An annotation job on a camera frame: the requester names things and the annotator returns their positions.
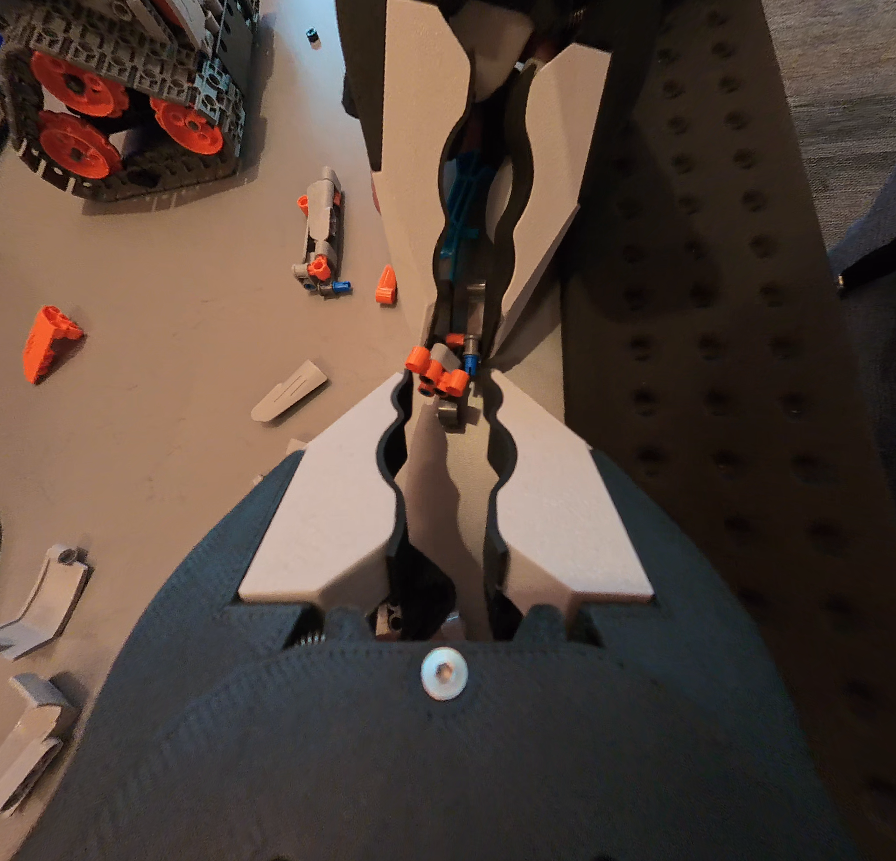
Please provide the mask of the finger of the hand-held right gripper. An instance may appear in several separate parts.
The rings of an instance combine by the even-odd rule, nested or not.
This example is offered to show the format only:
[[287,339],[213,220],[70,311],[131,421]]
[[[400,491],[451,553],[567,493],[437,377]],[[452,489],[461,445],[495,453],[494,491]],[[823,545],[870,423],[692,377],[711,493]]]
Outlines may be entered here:
[[415,344],[430,333],[446,229],[442,167],[469,107],[471,63],[437,6],[387,0],[382,218],[398,307]]
[[580,209],[579,194],[611,52],[577,43],[537,68],[523,117],[532,191],[512,231],[514,268],[492,352],[507,339]]

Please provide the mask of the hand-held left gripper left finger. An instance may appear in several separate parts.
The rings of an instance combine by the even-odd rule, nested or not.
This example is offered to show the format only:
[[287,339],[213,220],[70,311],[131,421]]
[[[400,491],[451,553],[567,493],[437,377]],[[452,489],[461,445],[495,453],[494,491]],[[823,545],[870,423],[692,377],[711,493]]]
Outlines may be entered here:
[[248,604],[377,606],[389,594],[386,547],[398,501],[377,458],[402,420],[391,375],[309,442],[238,588]]

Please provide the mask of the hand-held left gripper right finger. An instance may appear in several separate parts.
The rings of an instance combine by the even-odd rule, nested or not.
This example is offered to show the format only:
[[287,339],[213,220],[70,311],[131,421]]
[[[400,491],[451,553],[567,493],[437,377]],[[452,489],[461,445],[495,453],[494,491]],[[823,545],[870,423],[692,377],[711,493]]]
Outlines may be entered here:
[[517,608],[649,602],[654,591],[588,443],[506,375],[485,392],[485,581]]

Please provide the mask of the grey white orange brick arm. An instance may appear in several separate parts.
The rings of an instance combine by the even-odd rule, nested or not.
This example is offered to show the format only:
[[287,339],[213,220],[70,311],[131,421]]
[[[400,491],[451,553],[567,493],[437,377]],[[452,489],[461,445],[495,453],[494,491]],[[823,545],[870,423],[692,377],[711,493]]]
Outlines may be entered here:
[[291,270],[308,295],[340,297],[352,290],[340,278],[344,246],[345,196],[337,173],[324,166],[321,177],[297,200],[307,217],[304,245]]

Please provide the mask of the grey orange brick claw assembly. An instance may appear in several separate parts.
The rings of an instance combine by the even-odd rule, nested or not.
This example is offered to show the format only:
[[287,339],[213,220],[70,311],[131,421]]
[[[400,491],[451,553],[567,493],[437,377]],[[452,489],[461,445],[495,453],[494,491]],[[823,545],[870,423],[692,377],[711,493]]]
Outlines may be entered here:
[[437,415],[446,430],[456,431],[462,428],[462,414],[465,404],[465,393],[476,377],[481,362],[481,343],[485,312],[486,283],[470,283],[467,286],[467,310],[463,333],[449,333],[445,344],[453,351],[461,354],[462,366],[469,374],[469,382],[461,397],[441,397],[437,404]]

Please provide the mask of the cyan plastic brick tool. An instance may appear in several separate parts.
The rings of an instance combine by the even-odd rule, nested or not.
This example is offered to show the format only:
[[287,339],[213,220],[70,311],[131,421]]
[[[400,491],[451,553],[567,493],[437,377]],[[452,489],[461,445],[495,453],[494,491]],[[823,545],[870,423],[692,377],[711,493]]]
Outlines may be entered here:
[[479,235],[479,229],[469,225],[473,202],[482,187],[490,187],[497,171],[483,162],[478,148],[459,153],[454,162],[456,172],[446,202],[449,228],[442,242],[440,261],[449,261],[455,268],[462,242],[475,240]]

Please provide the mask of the white curved blade panel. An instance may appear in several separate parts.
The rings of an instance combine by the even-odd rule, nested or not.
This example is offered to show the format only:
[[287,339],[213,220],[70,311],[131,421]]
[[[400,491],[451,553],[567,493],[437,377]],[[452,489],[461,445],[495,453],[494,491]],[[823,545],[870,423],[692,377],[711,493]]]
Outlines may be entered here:
[[307,360],[284,381],[276,384],[252,408],[251,419],[258,423],[270,423],[327,382],[327,375]]

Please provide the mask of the black perforated pad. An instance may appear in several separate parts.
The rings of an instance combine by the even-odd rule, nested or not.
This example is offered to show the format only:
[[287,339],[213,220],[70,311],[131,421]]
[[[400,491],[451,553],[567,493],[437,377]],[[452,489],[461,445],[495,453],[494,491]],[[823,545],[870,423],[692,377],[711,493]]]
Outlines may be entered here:
[[566,422],[756,622],[861,855],[894,859],[894,507],[761,0],[665,0],[561,250]]

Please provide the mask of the grey tracked toy robot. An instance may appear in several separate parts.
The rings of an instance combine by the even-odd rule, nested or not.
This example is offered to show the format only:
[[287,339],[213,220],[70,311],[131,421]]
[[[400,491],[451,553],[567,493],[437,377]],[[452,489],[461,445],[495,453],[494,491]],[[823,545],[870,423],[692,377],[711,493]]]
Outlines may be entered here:
[[118,203],[240,169],[260,0],[2,0],[2,135]]

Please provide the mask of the light grey curved panel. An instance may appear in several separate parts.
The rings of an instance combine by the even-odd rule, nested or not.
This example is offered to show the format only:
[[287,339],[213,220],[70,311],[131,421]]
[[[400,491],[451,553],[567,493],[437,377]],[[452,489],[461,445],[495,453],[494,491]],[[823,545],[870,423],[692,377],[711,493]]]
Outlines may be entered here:
[[56,639],[90,575],[91,567],[80,560],[77,547],[52,545],[24,608],[1,626],[1,657],[15,661]]

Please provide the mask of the orange wedge brick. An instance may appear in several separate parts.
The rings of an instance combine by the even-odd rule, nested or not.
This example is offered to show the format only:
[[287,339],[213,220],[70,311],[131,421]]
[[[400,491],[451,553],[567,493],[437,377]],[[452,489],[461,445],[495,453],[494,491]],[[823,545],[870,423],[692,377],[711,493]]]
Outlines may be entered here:
[[84,331],[55,306],[40,307],[28,332],[22,352],[22,366],[26,380],[37,384],[49,372],[55,359],[55,345],[60,340],[78,341]]

